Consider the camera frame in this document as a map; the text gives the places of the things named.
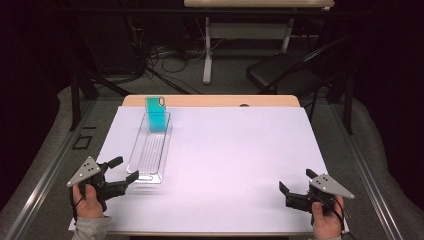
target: human hand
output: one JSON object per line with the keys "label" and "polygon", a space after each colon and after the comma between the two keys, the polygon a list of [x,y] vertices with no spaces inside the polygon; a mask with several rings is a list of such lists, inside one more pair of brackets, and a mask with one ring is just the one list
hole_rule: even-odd
{"label": "human hand", "polygon": [[[334,210],[340,215],[343,216],[342,211],[344,207],[343,198],[336,195],[335,199],[337,202],[334,204]],[[314,217],[314,237],[317,239],[328,239],[336,238],[340,236],[342,232],[342,226],[339,218],[330,211],[328,213],[323,213],[322,205],[320,202],[314,202],[312,204],[312,215]]]}
{"label": "human hand", "polygon": [[93,186],[85,185],[85,198],[77,184],[72,186],[72,191],[78,217],[87,219],[104,217],[102,205],[97,201],[96,189]]}

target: dark background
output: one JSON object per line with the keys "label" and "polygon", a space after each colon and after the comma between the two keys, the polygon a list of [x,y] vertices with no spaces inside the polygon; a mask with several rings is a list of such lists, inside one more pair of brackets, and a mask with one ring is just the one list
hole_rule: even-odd
{"label": "dark background", "polygon": [[[149,3],[151,6],[182,7],[182,1],[147,1],[146,4]],[[38,2],[5,1],[1,4],[0,180],[3,193],[0,209],[41,147],[58,112],[56,94],[69,86],[73,74],[72,66],[64,58],[66,51]],[[394,1],[390,4],[387,1],[336,1],[341,9],[358,10],[367,6],[379,9],[375,25],[371,25],[372,29],[364,36],[369,44],[355,73],[354,95],[368,108],[379,129],[390,173],[405,194],[424,209],[422,5],[419,1],[403,1],[401,5]],[[151,25],[152,37],[173,44],[177,49],[184,48],[184,36],[180,33],[186,19],[162,17],[153,20],[156,25]],[[82,39],[66,20],[63,24],[76,46],[78,59],[84,66],[97,71],[96,61],[90,54],[93,43]],[[358,29],[370,26],[367,22],[353,25],[340,22],[339,25],[354,34],[361,34]],[[134,57],[130,49],[126,52],[129,54],[126,57]]]}

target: floor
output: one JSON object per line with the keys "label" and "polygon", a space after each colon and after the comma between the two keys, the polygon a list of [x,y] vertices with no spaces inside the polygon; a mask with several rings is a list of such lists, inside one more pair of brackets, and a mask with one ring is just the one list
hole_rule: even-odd
{"label": "floor", "polygon": [[[245,78],[245,69],[260,58],[277,52],[279,43],[236,40],[217,43],[210,85],[202,83],[204,63],[200,55],[196,57],[198,60],[193,58],[190,61],[170,56],[158,60],[156,65],[152,58],[149,67],[194,94],[256,94],[256,88]],[[289,52],[293,55],[301,56],[307,49],[303,38],[294,39],[289,45]],[[178,94],[149,73],[129,82],[109,79],[131,93]],[[67,230],[71,211],[65,183],[71,172],[81,164],[81,159],[98,154],[116,108],[123,100],[102,85],[96,88],[100,93],[97,101],[86,101],[82,96],[82,121],[74,132],[68,131],[72,120],[70,89],[59,93],[61,106],[55,124],[25,179],[0,214],[0,238],[72,237]],[[312,127],[329,173],[358,196],[347,201],[347,222],[351,232],[357,239],[402,239],[402,236],[413,239],[409,237],[423,236],[423,230],[414,224],[421,223],[422,213],[414,211],[414,206],[386,174],[384,147],[366,109],[355,101],[353,136],[347,134],[341,125],[341,112],[341,105],[328,105],[325,99],[320,98]],[[75,149],[81,136],[92,137],[87,149]],[[397,211],[402,209],[399,204],[407,214]],[[128,237],[108,236],[107,239]],[[290,239],[303,240],[307,237]]]}

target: plastic container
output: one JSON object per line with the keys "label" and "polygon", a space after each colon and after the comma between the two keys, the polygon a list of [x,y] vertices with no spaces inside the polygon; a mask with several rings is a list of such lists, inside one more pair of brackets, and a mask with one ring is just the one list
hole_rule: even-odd
{"label": "plastic container", "polygon": [[144,114],[140,130],[131,153],[127,172],[139,171],[136,183],[161,183],[165,172],[166,157],[171,140],[171,114],[165,113],[166,129],[151,132],[147,114]]}

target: gray carpet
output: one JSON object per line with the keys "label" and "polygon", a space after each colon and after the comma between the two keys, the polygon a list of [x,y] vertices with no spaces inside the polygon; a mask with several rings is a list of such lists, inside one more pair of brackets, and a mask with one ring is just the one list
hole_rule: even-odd
{"label": "gray carpet", "polygon": [[[223,45],[214,51],[211,85],[203,85],[202,83],[203,61],[190,61],[185,69],[178,73],[166,73],[160,67],[160,64],[156,65],[155,69],[190,84],[204,94],[255,94],[256,88],[245,78],[245,68],[261,57],[276,52],[278,46],[275,48],[274,46],[263,47],[260,45],[261,48],[258,49],[258,42],[231,44],[231,42],[227,43],[227,45]],[[294,54],[301,54],[303,48],[306,48],[304,39],[293,40],[289,45],[289,51]],[[175,70],[183,65],[180,60],[170,58],[165,60],[163,66],[168,70]],[[189,90],[180,81],[174,81]],[[147,74],[136,81],[120,86],[132,93],[177,94],[174,89],[157,78],[149,78]],[[65,159],[64,164],[55,172],[57,177],[53,184],[48,187],[48,194],[42,199],[40,208],[35,210],[34,218],[29,219],[28,228],[22,232],[22,239],[70,239],[72,236],[72,233],[67,230],[72,214],[65,186],[66,182],[87,156],[96,157],[98,155],[117,107],[122,103],[122,97],[116,93],[101,85],[98,85],[97,88],[101,95],[98,101],[87,102],[82,100],[82,103],[87,106],[86,109],[89,110],[86,110],[85,118],[76,132],[71,133],[73,141],[68,144],[69,150],[64,151],[63,156],[61,155]],[[42,180],[49,164],[60,155],[62,144],[69,139],[68,129],[71,126],[72,119],[70,89],[65,89],[60,93],[59,98],[61,109],[55,125],[46,138],[31,169],[28,170],[25,179],[0,214],[1,239],[5,239],[7,234],[10,233],[11,227],[16,225],[16,219],[21,219],[19,214],[22,213],[32,191],[36,188],[37,183]],[[388,239],[387,230],[381,224],[375,203],[371,201],[370,194],[364,186],[364,179],[359,174],[358,164],[356,163],[357,156],[352,153],[351,145],[346,140],[346,133],[340,127],[338,111],[338,105],[327,105],[324,100],[320,100],[312,121],[312,127],[329,173],[356,195],[356,199],[346,201],[347,211],[350,215],[347,219],[350,230],[357,239]],[[353,111],[353,131],[355,135],[348,139],[358,145],[360,154],[365,159],[373,179],[384,196],[403,238],[420,239],[421,236],[424,236],[422,228],[424,226],[424,214],[402,194],[399,186],[387,173],[384,148],[379,139],[378,131],[375,129],[366,109],[356,101]],[[86,144],[84,139],[86,138],[80,138],[78,141],[78,137],[85,136],[91,137],[88,148],[72,149],[74,145],[76,148],[84,147]],[[127,239],[127,237],[108,236],[107,239]],[[303,240],[307,237],[293,237],[291,239]]]}

